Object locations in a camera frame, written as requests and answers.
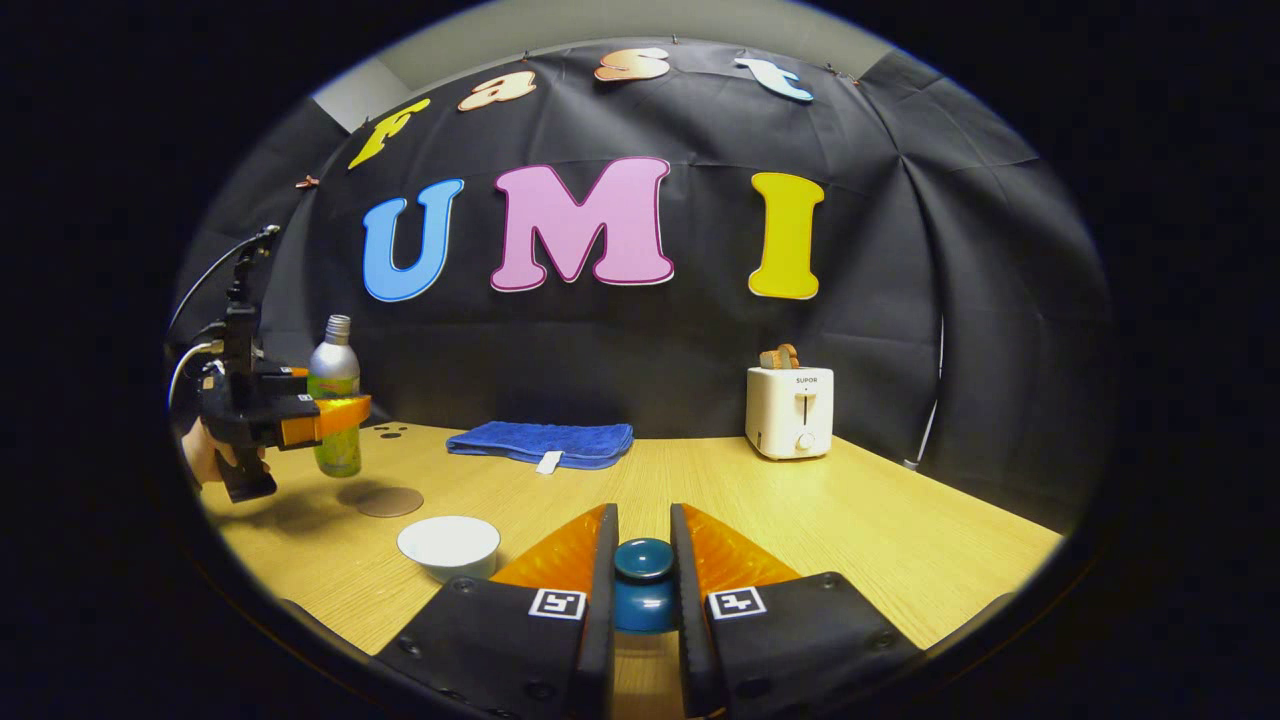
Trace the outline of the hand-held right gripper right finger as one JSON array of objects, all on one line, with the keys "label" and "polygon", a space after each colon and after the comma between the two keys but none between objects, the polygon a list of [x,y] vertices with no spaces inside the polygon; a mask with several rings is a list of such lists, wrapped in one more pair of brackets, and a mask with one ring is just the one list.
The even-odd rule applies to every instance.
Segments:
[{"label": "hand-held right gripper right finger", "polygon": [[804,577],[690,503],[669,529],[686,717],[828,717],[923,662],[842,574]]}]

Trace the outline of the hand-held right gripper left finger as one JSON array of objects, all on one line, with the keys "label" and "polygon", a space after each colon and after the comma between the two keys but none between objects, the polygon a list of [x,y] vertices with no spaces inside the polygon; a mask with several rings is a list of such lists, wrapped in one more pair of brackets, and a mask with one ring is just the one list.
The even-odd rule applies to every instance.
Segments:
[{"label": "hand-held right gripper left finger", "polygon": [[612,717],[618,543],[603,503],[489,579],[451,578],[376,666],[470,717]]}]

